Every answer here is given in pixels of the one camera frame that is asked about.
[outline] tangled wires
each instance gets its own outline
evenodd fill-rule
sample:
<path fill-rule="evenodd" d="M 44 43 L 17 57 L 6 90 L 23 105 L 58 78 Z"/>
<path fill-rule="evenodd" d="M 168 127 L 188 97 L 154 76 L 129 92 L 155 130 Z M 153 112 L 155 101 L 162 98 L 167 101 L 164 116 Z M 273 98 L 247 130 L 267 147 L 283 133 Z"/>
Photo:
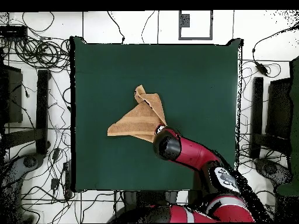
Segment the tangled wires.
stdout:
<path fill-rule="evenodd" d="M 44 41 L 43 38 L 36 40 L 28 37 L 27 40 L 15 42 L 15 52 L 24 63 L 35 69 L 63 70 L 69 66 L 69 40 L 63 40 L 59 46 L 55 42 Z"/>

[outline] tan cloth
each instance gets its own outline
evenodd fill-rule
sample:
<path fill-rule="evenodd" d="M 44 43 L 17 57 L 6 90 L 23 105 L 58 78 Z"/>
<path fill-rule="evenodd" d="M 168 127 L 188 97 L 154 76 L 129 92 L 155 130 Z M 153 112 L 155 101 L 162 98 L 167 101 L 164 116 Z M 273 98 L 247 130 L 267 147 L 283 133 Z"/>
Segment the tan cloth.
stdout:
<path fill-rule="evenodd" d="M 156 93 L 146 93 L 143 86 L 136 88 L 134 97 L 138 105 L 108 128 L 108 136 L 131 135 L 149 142 L 159 124 L 166 125 L 161 100 Z"/>

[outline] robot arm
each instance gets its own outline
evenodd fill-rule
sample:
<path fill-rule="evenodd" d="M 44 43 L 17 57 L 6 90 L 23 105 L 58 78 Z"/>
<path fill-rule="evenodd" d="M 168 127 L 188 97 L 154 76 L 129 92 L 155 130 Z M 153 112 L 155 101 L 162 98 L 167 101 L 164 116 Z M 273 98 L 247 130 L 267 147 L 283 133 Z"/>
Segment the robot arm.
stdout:
<path fill-rule="evenodd" d="M 170 127 L 159 126 L 154 139 L 154 152 L 164 160 L 182 164 L 195 173 L 197 180 L 195 192 L 200 211 L 207 216 L 224 222 L 253 222 L 247 204 L 240 194 L 236 179 L 221 163 L 221 159 L 205 146 L 181 136 Z M 203 220 L 203 215 L 192 213 L 192 221 Z M 175 219 L 184 219 L 183 209 L 171 208 Z"/>

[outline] green table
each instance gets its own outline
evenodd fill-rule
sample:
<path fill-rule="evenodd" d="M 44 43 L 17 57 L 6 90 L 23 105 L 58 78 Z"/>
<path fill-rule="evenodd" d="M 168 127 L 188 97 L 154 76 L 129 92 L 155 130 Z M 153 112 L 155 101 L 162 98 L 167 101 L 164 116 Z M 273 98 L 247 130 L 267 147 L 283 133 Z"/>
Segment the green table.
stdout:
<path fill-rule="evenodd" d="M 194 172 L 158 159 L 151 143 L 107 136 L 108 127 L 137 105 L 138 85 L 159 94 L 169 126 L 233 166 L 240 43 L 84 44 L 75 37 L 75 189 L 192 189 Z"/>

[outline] black cable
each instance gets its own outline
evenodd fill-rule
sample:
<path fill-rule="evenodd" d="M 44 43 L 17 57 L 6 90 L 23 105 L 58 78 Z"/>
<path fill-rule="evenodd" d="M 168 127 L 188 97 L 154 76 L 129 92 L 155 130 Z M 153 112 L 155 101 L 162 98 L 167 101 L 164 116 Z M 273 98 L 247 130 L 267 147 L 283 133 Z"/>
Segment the black cable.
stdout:
<path fill-rule="evenodd" d="M 50 25 L 49 25 L 48 27 L 46 27 L 44 30 L 35 30 L 35 29 L 32 29 L 31 27 L 29 27 L 29 26 L 26 24 L 26 22 L 25 22 L 25 20 L 24 20 L 24 15 L 25 15 L 25 13 L 26 13 L 26 12 L 23 12 L 22 20 L 23 20 L 24 24 L 28 27 L 28 29 L 29 29 L 32 33 L 34 33 L 34 32 L 36 32 L 36 33 L 41 33 L 41 32 L 44 32 L 44 31 L 48 30 L 48 29 L 52 26 L 52 24 L 53 24 L 53 22 L 54 22 L 54 20 L 55 20 L 55 16 L 53 15 L 52 12 L 50 12 L 51 15 L 52 15 L 52 17 L 53 17 L 53 18 L 52 18 L 52 21 L 51 21 L 51 23 L 50 23 Z"/>
<path fill-rule="evenodd" d="M 65 97 L 64 97 L 64 94 L 65 94 L 66 91 L 68 91 L 69 89 L 71 89 L 71 88 L 68 87 L 67 89 L 64 90 L 64 92 L 63 92 L 63 94 L 62 94 L 62 99 L 63 99 L 64 102 L 66 102 L 66 103 L 68 103 L 68 104 L 71 104 L 71 102 L 67 102 L 67 101 L 65 100 Z"/>
<path fill-rule="evenodd" d="M 31 212 L 31 213 L 34 213 L 34 214 L 38 215 L 39 218 L 38 218 L 37 222 L 35 223 L 35 224 L 38 224 L 38 222 L 39 222 L 39 220 L 40 220 L 40 214 L 39 214 L 38 212 L 31 211 L 31 210 L 29 210 L 29 209 L 25 209 L 23 206 L 21 206 L 21 208 L 22 208 L 24 211 L 28 211 L 28 212 Z"/>
<path fill-rule="evenodd" d="M 59 218 L 59 221 L 60 221 L 60 219 L 62 218 L 62 216 L 63 216 L 64 214 L 66 214 L 67 211 L 70 209 L 71 205 L 72 205 L 72 202 L 71 202 L 70 205 L 64 206 L 64 207 L 62 208 L 62 210 L 60 210 L 59 213 L 56 214 L 56 216 L 53 218 L 52 222 L 50 222 L 50 223 L 48 223 L 48 224 L 51 224 L 51 223 L 53 224 L 55 221 L 58 221 L 58 219 L 56 219 L 56 217 L 60 214 L 60 212 L 63 212 L 65 208 L 68 208 L 68 209 L 67 209 L 67 210 L 60 216 L 60 218 Z"/>
<path fill-rule="evenodd" d="M 111 17 L 109 11 L 107 11 L 107 13 L 108 13 L 109 17 L 111 18 L 111 20 L 112 20 L 112 21 L 116 24 L 116 26 L 119 28 L 119 25 L 118 25 L 118 24 L 116 23 L 116 21 Z M 124 35 L 121 33 L 120 28 L 119 28 L 119 33 L 121 34 L 121 36 L 123 36 L 123 38 L 122 38 L 122 40 L 121 40 L 121 44 L 123 44 L 125 38 L 124 38 Z"/>
<path fill-rule="evenodd" d="M 153 13 L 148 17 L 148 19 L 153 15 L 155 13 L 155 10 L 153 11 Z M 144 40 L 143 40 L 143 31 L 144 31 L 144 29 L 145 29 L 145 26 L 147 25 L 147 22 L 148 22 L 148 19 L 147 19 L 147 21 L 145 22 L 145 25 L 144 25 L 144 27 L 143 27 L 143 30 L 142 30 L 142 32 L 141 32 L 141 38 L 142 38 L 142 42 L 143 42 L 143 44 L 144 44 Z"/>
<path fill-rule="evenodd" d="M 277 34 L 279 34 L 279 33 L 284 33 L 284 32 L 286 32 L 286 31 L 292 31 L 292 30 L 298 30 L 299 29 L 299 26 L 297 25 L 297 23 L 294 25 L 294 26 L 292 26 L 292 27 L 289 27 L 289 28 L 287 28 L 287 29 L 283 29 L 283 30 L 281 30 L 281 31 L 278 31 L 278 32 L 276 32 L 275 34 L 272 34 L 272 35 L 270 35 L 270 36 L 268 36 L 268 37 L 266 37 L 266 38 L 263 38 L 263 39 L 261 39 L 261 40 L 259 40 L 256 44 L 255 44 L 255 46 L 253 47 L 253 49 L 252 49 L 252 57 L 253 57 L 253 60 L 254 60 L 254 62 L 255 63 L 258 63 L 258 62 L 256 62 L 256 60 L 255 60 L 255 55 L 254 55 L 254 53 L 255 53 L 255 47 L 257 46 L 257 44 L 259 44 L 261 41 L 263 41 L 263 40 L 266 40 L 266 39 L 268 39 L 268 38 L 271 38 L 271 37 L 273 37 L 273 36 L 275 36 L 275 35 L 277 35 Z"/>
<path fill-rule="evenodd" d="M 27 114 L 27 116 L 28 116 L 28 118 L 29 118 L 29 121 L 30 121 L 30 123 L 31 123 L 32 128 L 36 131 L 36 129 L 35 129 L 33 123 L 32 123 L 32 120 L 31 120 L 31 118 L 30 118 L 30 116 L 29 116 L 27 110 L 26 110 L 25 108 L 23 108 L 22 106 L 20 106 L 19 104 L 17 104 L 17 102 L 15 102 L 14 100 L 11 100 L 11 102 L 12 102 L 13 104 L 17 105 L 18 107 L 20 107 L 20 108 Z"/>
<path fill-rule="evenodd" d="M 111 195 L 113 195 L 113 193 L 111 193 L 111 194 L 105 194 L 105 193 L 100 193 L 100 194 L 98 194 L 98 195 L 96 196 L 95 200 L 93 201 L 93 203 L 92 203 L 90 206 L 88 206 L 86 209 L 83 210 L 83 212 L 82 212 L 82 222 L 81 222 L 81 223 L 83 223 L 83 221 L 84 221 L 84 212 L 87 211 L 88 209 L 90 209 L 90 208 L 95 204 L 96 199 L 97 199 L 99 196 L 103 196 L 103 195 L 105 195 L 105 196 L 111 196 Z"/>

